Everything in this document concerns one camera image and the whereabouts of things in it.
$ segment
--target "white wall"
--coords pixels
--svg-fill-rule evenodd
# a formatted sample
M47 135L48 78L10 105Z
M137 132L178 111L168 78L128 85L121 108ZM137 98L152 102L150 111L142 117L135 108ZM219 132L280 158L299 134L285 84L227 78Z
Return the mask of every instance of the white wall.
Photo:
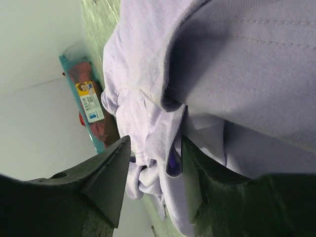
M0 95L62 78L58 56L81 41L80 0L0 0Z
M96 151L66 79L0 96L0 173L31 180L50 177ZM153 237L142 201L124 197L114 237Z

